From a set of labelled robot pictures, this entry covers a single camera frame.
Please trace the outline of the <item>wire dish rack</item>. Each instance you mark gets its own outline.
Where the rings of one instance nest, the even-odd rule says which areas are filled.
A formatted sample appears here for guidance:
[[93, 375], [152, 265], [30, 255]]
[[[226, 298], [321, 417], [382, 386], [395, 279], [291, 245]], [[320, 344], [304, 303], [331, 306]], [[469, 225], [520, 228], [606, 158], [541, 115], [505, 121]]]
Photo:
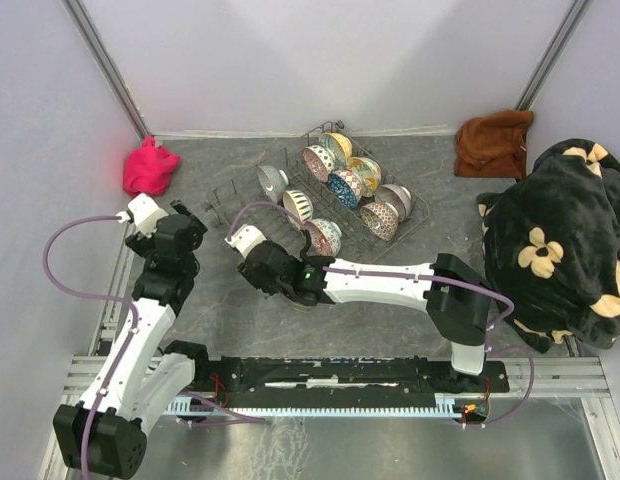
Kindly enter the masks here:
[[[377, 263], [386, 253], [427, 223], [430, 217], [429, 205], [412, 187], [408, 187], [402, 177], [397, 177], [392, 169], [388, 169], [390, 164], [386, 160], [377, 159], [370, 147], [366, 146], [367, 141], [361, 144], [352, 139], [342, 127], [345, 125], [341, 120], [326, 121], [303, 134], [300, 140], [287, 142], [274, 153], [267, 153], [264, 159], [253, 162], [249, 167], [242, 167], [234, 177], [215, 187], [208, 194], [208, 206], [213, 209], [219, 220], [230, 226], [245, 205], [268, 200], [258, 181], [257, 167], [262, 165], [277, 167], [288, 175], [289, 188], [301, 190], [309, 196], [314, 206], [315, 217], [335, 221], [341, 228], [343, 240], [338, 256], [359, 263]], [[374, 198], [363, 197], [355, 209], [349, 209], [305, 166], [302, 148], [319, 143], [319, 135], [328, 131], [346, 135], [353, 145], [354, 156], [369, 157], [379, 164], [382, 170], [381, 185], [397, 184], [411, 192], [412, 212], [399, 223], [391, 241], [383, 241], [376, 237], [361, 219], [362, 206]], [[298, 257], [304, 246], [303, 234], [286, 218], [289, 217], [285, 213], [272, 207], [254, 207], [244, 214], [239, 226], [244, 223], [256, 226], [267, 238], [279, 243], [289, 253]]]

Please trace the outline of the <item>red patterned green bowl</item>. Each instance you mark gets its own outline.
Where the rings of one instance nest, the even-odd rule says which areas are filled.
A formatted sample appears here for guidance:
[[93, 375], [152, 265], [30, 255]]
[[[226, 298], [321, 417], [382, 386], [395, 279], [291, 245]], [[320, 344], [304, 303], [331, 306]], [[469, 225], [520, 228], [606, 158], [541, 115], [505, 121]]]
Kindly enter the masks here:
[[304, 223], [311, 237], [311, 244], [319, 255], [335, 257], [341, 250], [342, 232], [339, 226], [327, 219], [314, 218]]

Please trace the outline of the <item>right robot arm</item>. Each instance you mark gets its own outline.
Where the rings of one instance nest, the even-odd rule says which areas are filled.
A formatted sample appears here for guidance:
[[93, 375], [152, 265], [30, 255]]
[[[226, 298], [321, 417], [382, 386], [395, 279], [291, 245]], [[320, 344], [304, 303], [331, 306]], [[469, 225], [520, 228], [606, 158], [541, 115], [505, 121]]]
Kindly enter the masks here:
[[491, 298], [482, 278], [451, 254], [407, 266], [354, 263], [335, 257], [299, 257], [245, 224], [226, 238], [242, 258], [237, 270], [255, 289], [314, 307], [353, 302], [409, 308], [429, 316], [451, 345], [450, 382], [471, 391], [485, 379], [485, 343]]

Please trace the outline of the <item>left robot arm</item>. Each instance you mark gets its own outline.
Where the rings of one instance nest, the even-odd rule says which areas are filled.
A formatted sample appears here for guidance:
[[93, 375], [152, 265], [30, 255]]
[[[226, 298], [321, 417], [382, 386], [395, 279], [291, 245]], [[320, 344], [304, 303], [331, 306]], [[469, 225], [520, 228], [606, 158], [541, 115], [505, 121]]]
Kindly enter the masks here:
[[53, 418], [64, 463], [85, 479], [132, 478], [170, 402], [185, 387], [202, 389], [211, 378], [207, 361], [184, 353], [166, 353], [148, 369], [194, 287], [194, 252], [207, 231], [182, 202], [171, 206], [167, 213], [139, 194], [114, 217], [135, 226], [126, 244], [144, 259], [144, 268], [131, 298], [121, 301], [128, 316], [100, 371], [79, 401], [60, 406]]

